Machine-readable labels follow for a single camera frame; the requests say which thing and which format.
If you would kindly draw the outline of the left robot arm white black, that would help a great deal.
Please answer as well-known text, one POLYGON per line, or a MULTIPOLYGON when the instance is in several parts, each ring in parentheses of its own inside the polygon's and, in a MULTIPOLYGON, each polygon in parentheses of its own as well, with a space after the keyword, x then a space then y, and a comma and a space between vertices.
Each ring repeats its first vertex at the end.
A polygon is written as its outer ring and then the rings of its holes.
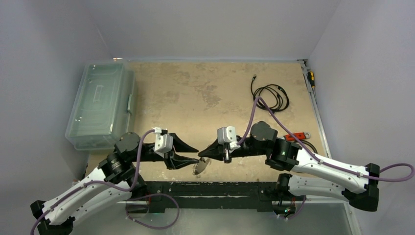
POLYGON ((48 201, 30 205, 35 224, 30 234, 68 235, 75 222, 105 206, 132 198, 152 197, 139 173, 141 162, 164 162, 167 169, 180 169, 198 163, 181 153, 198 150, 166 129, 154 128, 139 136, 127 132, 116 142, 114 151, 72 188, 48 201))

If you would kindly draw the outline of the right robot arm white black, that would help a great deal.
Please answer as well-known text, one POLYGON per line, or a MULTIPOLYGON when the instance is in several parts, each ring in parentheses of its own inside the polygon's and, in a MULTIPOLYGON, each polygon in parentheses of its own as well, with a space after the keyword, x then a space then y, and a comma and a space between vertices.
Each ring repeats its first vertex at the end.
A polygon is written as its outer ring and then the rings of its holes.
POLYGON ((323 157, 312 156, 298 143, 277 137, 277 130, 260 121, 245 138, 236 134, 233 126, 217 130, 217 139, 198 154, 200 157, 230 163, 237 157, 266 157, 265 164, 280 171, 277 183, 263 193, 278 200, 314 195, 348 202, 352 207, 375 212, 379 203, 376 164, 358 166, 323 157))

